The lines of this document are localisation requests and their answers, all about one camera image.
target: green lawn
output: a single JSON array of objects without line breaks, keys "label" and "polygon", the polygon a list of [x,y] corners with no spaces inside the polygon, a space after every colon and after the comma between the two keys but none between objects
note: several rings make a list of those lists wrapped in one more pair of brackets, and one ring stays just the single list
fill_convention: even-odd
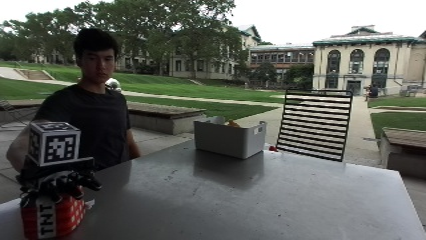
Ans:
[{"label": "green lawn", "polygon": [[[162,87],[164,89],[168,89],[170,85],[164,84]],[[46,95],[42,95],[41,93],[53,92],[61,88],[64,88],[62,85],[0,78],[0,97],[5,98],[6,100],[44,99]],[[200,102],[165,98],[126,96],[126,99],[132,102],[206,109],[208,116],[223,116],[226,119],[239,119],[274,109],[273,107],[265,106]]]},{"label": "green lawn", "polygon": [[375,138],[381,137],[383,127],[426,131],[426,113],[371,113],[371,122]]},{"label": "green lawn", "polygon": [[62,85],[0,78],[0,98],[6,100],[44,99],[42,93],[54,92],[61,88],[64,88]]},{"label": "green lawn", "polygon": [[421,97],[383,97],[369,102],[369,107],[378,106],[398,106],[398,107],[425,107],[426,108],[426,98]]},{"label": "green lawn", "polygon": [[169,106],[177,106],[177,107],[206,109],[205,114],[208,117],[223,116],[225,119],[239,119],[239,118],[249,117],[251,115],[255,115],[275,109],[274,107],[265,107],[258,105],[173,100],[166,98],[126,96],[126,99],[130,102],[142,102],[142,103],[169,105]]},{"label": "green lawn", "polygon": [[[41,69],[41,64],[24,64],[24,68]],[[13,62],[0,62],[0,66],[14,67]],[[42,69],[61,81],[76,82],[80,77],[77,67],[44,64]],[[282,92],[245,90],[242,87],[225,87],[222,80],[200,80],[206,85],[197,85],[188,79],[129,73],[114,73],[121,88],[128,91],[180,97],[212,98],[254,102],[282,103]]]}]

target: person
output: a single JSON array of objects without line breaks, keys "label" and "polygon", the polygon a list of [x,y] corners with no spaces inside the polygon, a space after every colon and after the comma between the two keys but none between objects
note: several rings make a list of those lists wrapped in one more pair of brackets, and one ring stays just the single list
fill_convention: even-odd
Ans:
[{"label": "person", "polygon": [[365,95],[365,101],[369,101],[369,98],[378,97],[378,87],[375,86],[375,84],[373,84],[373,86],[370,85],[366,90],[367,94]]},{"label": "person", "polygon": [[[101,170],[141,155],[130,131],[125,97],[105,86],[114,72],[118,44],[108,32],[89,28],[80,30],[73,49],[81,79],[44,100],[33,121],[66,122],[78,128],[78,157],[93,157],[96,170]],[[18,172],[28,142],[26,126],[6,151]]]}]

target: black and white striped chair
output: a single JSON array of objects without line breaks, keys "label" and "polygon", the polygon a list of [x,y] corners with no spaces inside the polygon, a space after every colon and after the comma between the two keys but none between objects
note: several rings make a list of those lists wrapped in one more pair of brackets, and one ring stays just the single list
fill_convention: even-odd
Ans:
[{"label": "black and white striped chair", "polygon": [[275,148],[342,162],[351,103],[351,91],[286,90]]}]

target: table surface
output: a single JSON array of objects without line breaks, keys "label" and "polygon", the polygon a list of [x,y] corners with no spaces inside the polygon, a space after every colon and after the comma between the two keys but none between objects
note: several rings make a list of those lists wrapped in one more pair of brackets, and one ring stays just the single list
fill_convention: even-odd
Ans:
[{"label": "table surface", "polygon": [[[269,151],[241,160],[188,141],[96,176],[64,239],[426,239],[391,170]],[[0,205],[0,239],[22,239],[17,200]]]}]

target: sky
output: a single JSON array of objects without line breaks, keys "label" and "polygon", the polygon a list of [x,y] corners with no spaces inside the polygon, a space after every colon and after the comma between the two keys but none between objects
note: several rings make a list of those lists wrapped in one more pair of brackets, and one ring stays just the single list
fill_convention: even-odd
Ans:
[{"label": "sky", "polygon": [[[73,7],[82,0],[12,0],[0,8],[0,22]],[[233,25],[254,25],[262,41],[309,44],[346,34],[353,26],[374,25],[378,32],[418,37],[426,31],[422,1],[405,0],[234,0]]]}]

